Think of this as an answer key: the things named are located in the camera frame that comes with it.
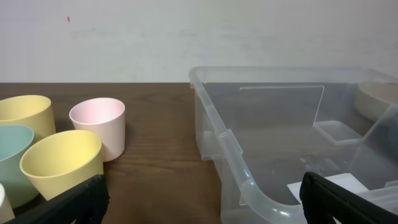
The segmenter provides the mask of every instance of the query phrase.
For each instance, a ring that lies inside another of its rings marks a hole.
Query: black object
[[[105,175],[95,175],[6,224],[99,224],[108,203]]]
[[[308,224],[387,224],[398,223],[398,216],[368,202],[314,172],[306,172],[300,199]]]

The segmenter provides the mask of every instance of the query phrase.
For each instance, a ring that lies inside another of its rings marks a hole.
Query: white cup
[[[113,98],[95,98],[83,101],[69,112],[75,129],[97,134],[103,143],[104,162],[119,157],[125,147],[125,106]]]
[[[13,218],[15,218],[15,216],[11,204],[7,199],[4,187],[0,184],[0,224],[8,222]]]

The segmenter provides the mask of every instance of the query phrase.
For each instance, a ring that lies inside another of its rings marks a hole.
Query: yellow cup
[[[55,134],[51,100],[37,95],[0,100],[0,125],[4,124],[30,127],[35,133],[34,142]]]
[[[103,174],[101,139],[84,130],[64,131],[30,147],[19,167],[47,200]]]

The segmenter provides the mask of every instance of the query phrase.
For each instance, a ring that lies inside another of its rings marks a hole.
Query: pink cup
[[[83,101],[69,112],[75,129],[97,134],[103,143],[104,162],[112,161],[124,151],[125,106],[120,100],[95,98]]]

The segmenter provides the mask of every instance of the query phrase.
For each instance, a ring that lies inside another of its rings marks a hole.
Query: wooden tabletop
[[[188,83],[0,84],[0,100],[17,95],[49,97],[57,132],[73,129],[68,113],[81,101],[124,102],[126,150],[104,163],[111,199],[103,223],[220,223],[221,183],[214,163],[200,159]]]

